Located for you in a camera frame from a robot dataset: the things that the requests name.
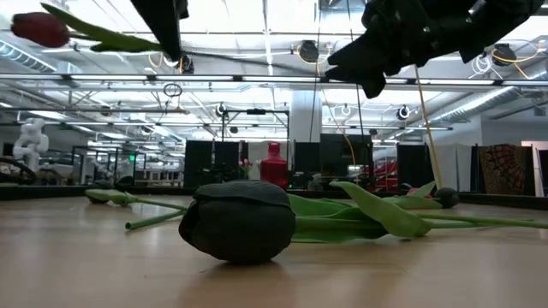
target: ceiling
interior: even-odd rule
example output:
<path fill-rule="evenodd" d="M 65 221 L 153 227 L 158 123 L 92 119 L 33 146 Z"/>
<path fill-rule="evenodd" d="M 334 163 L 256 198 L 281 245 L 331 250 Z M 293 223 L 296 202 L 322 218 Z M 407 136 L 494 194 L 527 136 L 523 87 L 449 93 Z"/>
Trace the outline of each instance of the ceiling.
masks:
<path fill-rule="evenodd" d="M 191 0 L 189 1 L 190 18 L 180 22 L 181 38 L 185 50 L 231 56 L 234 58 L 252 59 L 254 61 L 274 64 L 284 64 L 301 71 L 273 68 L 268 65 L 242 64 L 227 60 L 194 57 L 195 74 L 215 75 L 304 75 L 302 70 L 309 72 L 308 76 L 315 75 L 316 65 L 303 62 L 295 54 L 302 40 L 319 38 L 320 61 L 319 71 L 329 68 L 327 62 L 322 62 L 334 50 L 339 50 L 352 39 L 357 38 L 365 29 L 360 23 L 363 12 L 363 0 L 350 1 L 351 21 L 348 20 L 346 7 L 344 10 L 333 9 L 319 13 L 315 10 L 317 2 L 313 0 Z M 170 67 L 169 62 L 162 61 L 158 53 L 98 54 L 87 48 L 90 42 L 72 40 L 69 45 L 56 50 L 47 50 L 30 41 L 14 37 L 9 32 L 11 16 L 17 13 L 42 11 L 38 0 L 2 0 L 3 9 L 0 12 L 0 42 L 8 43 L 18 50 L 40 59 L 44 63 L 57 69 L 77 74 L 178 74 L 176 68 Z M 68 10 L 70 13 L 101 27 L 133 34 L 146 39 L 154 39 L 145 22 L 139 17 L 129 0 L 50 0 L 49 3 Z M 534 16 L 520 27 L 509 33 L 502 41 L 508 43 L 518 58 L 536 55 L 530 61 L 520 63 L 520 68 L 527 70 L 546 57 L 545 46 L 542 41 L 547 33 L 548 17 Z M 473 61 L 463 64 L 457 54 L 442 56 L 431 60 L 425 67 L 419 69 L 422 79 L 450 78 L 450 79 L 500 79 L 523 78 L 515 66 L 504 68 L 493 66 L 485 72 L 483 62 Z M 36 71 L 0 56 L 0 72 L 32 74 Z M 413 68 L 404 68 L 395 78 L 415 78 Z M 294 92 L 302 87 L 283 83 L 264 83 L 250 85 L 242 83 L 216 82 L 180 82 L 184 90 L 179 98 L 171 99 L 163 94 L 162 87 L 166 83 L 158 82 L 154 85 L 144 85 L 142 82 L 117 81 L 111 84 L 118 90 L 109 91 L 109 84 L 100 81 L 82 81 L 80 88 L 74 89 L 59 86 L 53 82 L 43 81 L 10 81 L 0 85 L 0 92 L 19 93 L 30 100 L 16 99 L 11 96 L 9 103 L 12 106 L 42 106 L 60 108 L 97 108 L 110 106 L 119 109 L 111 116 L 102 116 L 97 113 L 67 114 L 71 119 L 99 122 L 113 121 L 143 121 L 169 123 L 219 123 L 220 118 L 215 115 L 215 109 L 223 102 L 223 106 L 231 110 L 247 110 L 260 108 L 265 110 L 289 110 L 293 102 Z M 324 85 L 318 88 L 317 94 L 324 105 L 322 122 L 324 131 L 334 133 L 334 124 L 356 125 L 360 122 L 358 99 L 360 100 L 361 115 L 364 125 L 405 127 L 413 121 L 398 121 L 396 111 L 403 105 L 412 111 L 410 119 L 420 117 L 420 95 L 416 86 L 389 87 L 388 90 L 374 99 L 366 99 L 361 90 L 356 93 L 353 86 Z M 424 99 L 428 113 L 434 113 L 448 108 L 456 100 L 466 97 L 472 92 L 487 92 L 491 89 L 480 89 L 472 86 L 433 87 L 426 88 Z M 158 110 L 181 108 L 190 111 L 190 114 L 161 113 L 135 114 L 128 110 Z M 232 122 L 235 125 L 273 124 L 277 127 L 249 127 L 246 136 L 258 138 L 284 138 L 286 123 L 284 116 L 277 119 L 273 115 L 239 115 Z M 94 132 L 103 131 L 108 127 L 86 126 Z M 141 139 L 210 139 L 220 134 L 220 127 L 189 127 L 174 126 L 162 128 L 163 133 L 152 137 L 143 136 L 137 126 L 120 126 L 111 129 L 114 133 Z M 386 130 L 386 135 L 394 135 L 395 130 Z"/>

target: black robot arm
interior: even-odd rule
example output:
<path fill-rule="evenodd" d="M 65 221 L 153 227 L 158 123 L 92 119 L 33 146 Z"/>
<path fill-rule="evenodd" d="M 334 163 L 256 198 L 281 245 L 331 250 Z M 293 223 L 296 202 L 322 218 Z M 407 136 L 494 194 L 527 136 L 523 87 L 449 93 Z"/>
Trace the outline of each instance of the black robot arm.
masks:
<path fill-rule="evenodd" d="M 468 62 L 534 14 L 543 0 L 489 0 L 468 12 L 474 0 L 372 0 L 362 23 L 366 32 L 328 59 L 330 79 L 362 86 L 368 98 L 385 86 L 384 75 L 421 67 L 459 51 Z"/>

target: red object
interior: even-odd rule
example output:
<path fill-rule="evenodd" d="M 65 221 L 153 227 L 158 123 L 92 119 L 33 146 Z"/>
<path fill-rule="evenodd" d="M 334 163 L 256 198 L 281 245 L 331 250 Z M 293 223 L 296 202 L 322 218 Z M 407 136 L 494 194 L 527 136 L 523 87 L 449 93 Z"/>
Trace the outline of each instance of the red object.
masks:
<path fill-rule="evenodd" d="M 410 194 L 410 193 L 412 193 L 412 192 L 415 192 L 415 191 L 418 191 L 418 190 L 419 190 L 419 188 L 411 188 L 411 189 L 409 189 L 408 194 Z M 432 198 L 432 196 L 430 195 L 430 193 L 428 193 L 428 194 L 425 196 L 425 198 Z"/>
<path fill-rule="evenodd" d="M 268 144 L 268 158 L 260 162 L 260 179 L 288 189 L 288 162 L 280 157 L 280 144 Z"/>
<path fill-rule="evenodd" d="M 32 40 L 44 47 L 63 47 L 70 40 L 67 26 L 51 14 L 41 12 L 15 14 L 12 23 L 11 32 L 14 35 Z"/>

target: red bottle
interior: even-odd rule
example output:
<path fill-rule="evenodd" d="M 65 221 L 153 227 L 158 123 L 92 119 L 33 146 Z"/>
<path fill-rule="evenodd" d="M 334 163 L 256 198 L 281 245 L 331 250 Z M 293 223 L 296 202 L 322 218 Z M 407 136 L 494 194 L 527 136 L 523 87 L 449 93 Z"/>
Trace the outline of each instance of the red bottle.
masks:
<path fill-rule="evenodd" d="M 288 162 L 280 157 L 280 144 L 268 144 L 268 158 L 260 162 L 260 179 L 288 189 Z"/>

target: wooden table surface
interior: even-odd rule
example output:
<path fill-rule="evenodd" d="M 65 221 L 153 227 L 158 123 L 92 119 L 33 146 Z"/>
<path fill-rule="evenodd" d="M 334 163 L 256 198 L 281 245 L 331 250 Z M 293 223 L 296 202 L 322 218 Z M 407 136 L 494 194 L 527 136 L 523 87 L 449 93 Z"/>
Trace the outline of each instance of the wooden table surface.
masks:
<path fill-rule="evenodd" d="M 153 197 L 188 203 L 186 197 Z M 467 215 L 548 213 L 459 205 Z M 127 233 L 164 213 L 85 198 L 0 203 L 0 307 L 548 306 L 548 232 L 437 230 L 344 245 L 294 244 L 271 264 L 235 267 L 196 251 L 179 221 Z"/>

